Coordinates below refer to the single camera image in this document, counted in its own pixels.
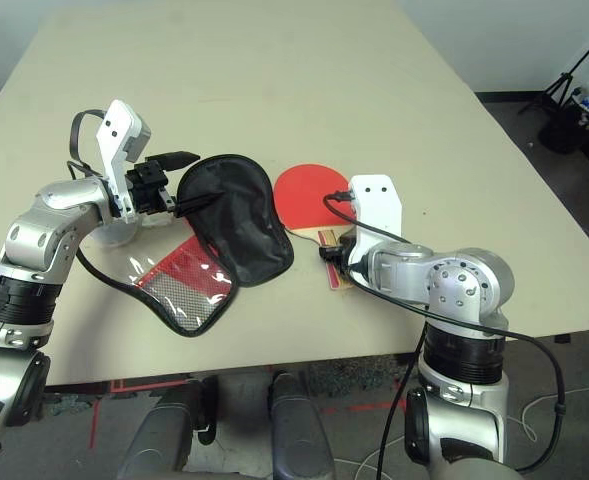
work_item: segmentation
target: floor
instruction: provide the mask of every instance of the floor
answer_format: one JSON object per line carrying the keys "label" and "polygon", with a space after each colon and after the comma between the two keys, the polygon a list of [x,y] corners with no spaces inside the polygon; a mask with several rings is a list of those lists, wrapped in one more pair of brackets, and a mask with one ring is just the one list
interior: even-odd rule
{"label": "floor", "polygon": [[[547,151],[536,139],[545,122],[542,112],[517,117],[521,104],[488,104],[489,112],[505,128],[536,170],[548,182],[589,235],[589,162],[583,154],[560,156]],[[558,356],[564,369],[567,389],[589,387],[589,332],[573,334],[571,343],[544,342]],[[309,365],[291,369],[309,371]],[[538,396],[553,392],[551,370],[544,357],[522,342],[509,342],[505,370],[510,378],[509,414],[519,417],[522,407]],[[269,421],[266,393],[272,372],[265,367],[242,369],[221,375],[224,392],[219,409],[220,431],[209,447],[194,443],[188,469],[240,471],[259,478],[271,473]],[[314,401],[336,458],[360,463],[378,448],[387,414],[385,402],[394,394],[390,380],[382,386],[343,396],[318,394]],[[147,394],[130,398],[104,398],[98,412],[93,449],[88,448],[92,408],[68,409],[59,415],[46,415],[20,429],[10,429],[0,453],[0,479],[113,479],[125,450],[145,413],[157,401]],[[556,455],[540,470],[528,476],[533,480],[589,478],[589,391],[568,395],[568,415]],[[524,465],[542,451],[551,432],[552,401],[545,400],[529,412],[527,422],[540,440],[532,443],[520,425],[508,422],[507,463]],[[390,439],[402,435],[403,422],[396,418]],[[376,457],[370,460],[375,464]],[[356,466],[336,464],[340,480],[352,479]],[[426,479],[423,467],[412,464],[402,443],[388,449],[385,472],[393,479]],[[364,470],[361,480],[373,480]]]}

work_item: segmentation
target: beige table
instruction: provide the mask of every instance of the beige table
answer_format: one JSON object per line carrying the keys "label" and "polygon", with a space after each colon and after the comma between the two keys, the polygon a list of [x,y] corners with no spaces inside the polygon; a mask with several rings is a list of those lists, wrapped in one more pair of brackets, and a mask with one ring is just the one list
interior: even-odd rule
{"label": "beige table", "polygon": [[[272,180],[302,162],[386,173],[408,238],[509,262],[513,330],[589,329],[588,238],[391,0],[156,0],[55,16],[0,95],[0,247],[33,194],[67,178],[74,113],[113,98],[150,125],[148,154],[241,153]],[[93,163],[95,127],[88,121],[82,144]],[[196,339],[75,265],[45,348],[49,383],[412,349],[420,319],[359,291],[330,292],[314,245],[292,242],[292,268],[242,289]]]}

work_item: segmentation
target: table tennis racket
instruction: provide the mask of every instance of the table tennis racket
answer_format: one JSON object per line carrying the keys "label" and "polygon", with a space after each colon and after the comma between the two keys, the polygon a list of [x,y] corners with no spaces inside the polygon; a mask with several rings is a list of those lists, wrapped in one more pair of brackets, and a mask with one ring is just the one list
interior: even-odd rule
{"label": "table tennis racket", "polygon": [[[274,184],[274,203],[281,223],[292,234],[314,240],[319,245],[338,245],[338,238],[352,225],[323,205],[328,193],[348,190],[348,182],[336,170],[324,165],[304,164],[283,172]],[[353,217],[349,202],[335,203],[341,212]],[[351,284],[327,264],[332,290]]]}

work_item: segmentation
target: white wall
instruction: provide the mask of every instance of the white wall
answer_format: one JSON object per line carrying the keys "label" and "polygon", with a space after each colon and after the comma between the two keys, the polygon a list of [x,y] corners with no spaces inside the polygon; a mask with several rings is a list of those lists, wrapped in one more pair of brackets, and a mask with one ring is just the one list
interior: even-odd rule
{"label": "white wall", "polygon": [[[0,88],[45,16],[110,1],[0,0]],[[589,1],[397,1],[475,91],[542,89],[589,41]]]}
{"label": "white wall", "polygon": [[589,40],[589,1],[397,1],[474,91],[541,90]]}

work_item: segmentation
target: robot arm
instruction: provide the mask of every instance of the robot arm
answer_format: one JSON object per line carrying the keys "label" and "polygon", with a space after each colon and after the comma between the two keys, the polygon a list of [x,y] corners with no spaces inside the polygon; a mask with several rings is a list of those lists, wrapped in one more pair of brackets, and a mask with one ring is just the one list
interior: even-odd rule
{"label": "robot arm", "polygon": [[[400,237],[402,207],[388,177],[353,177],[349,195],[342,198],[350,199],[357,220]],[[342,257],[355,282],[385,297],[424,305],[466,324],[507,329],[500,307],[512,295],[514,277],[489,251],[435,253],[357,226]],[[408,455],[425,465],[433,478],[448,478],[445,472],[453,472],[462,459],[482,460],[489,464],[488,471],[508,470],[508,475],[520,478],[497,463],[504,461],[506,449],[504,337],[431,318],[427,323],[418,367],[421,386],[407,397]]]}
{"label": "robot arm", "polygon": [[106,176],[48,185],[9,228],[0,255],[0,436],[38,407],[50,364],[38,349],[52,332],[56,298],[81,240],[100,226],[174,205],[158,158],[142,164],[146,175],[140,165],[123,171],[123,160],[135,161],[149,137],[142,119],[114,100],[97,133]]}

